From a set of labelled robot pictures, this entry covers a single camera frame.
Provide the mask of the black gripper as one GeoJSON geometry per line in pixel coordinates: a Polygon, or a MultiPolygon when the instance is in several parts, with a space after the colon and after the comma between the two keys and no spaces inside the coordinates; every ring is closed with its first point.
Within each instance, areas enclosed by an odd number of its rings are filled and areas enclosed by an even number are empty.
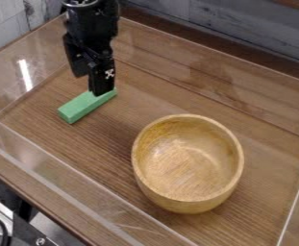
{"type": "Polygon", "coordinates": [[[64,51],[76,78],[87,75],[88,90],[101,96],[115,88],[112,40],[117,35],[117,0],[63,0],[64,51]]]}

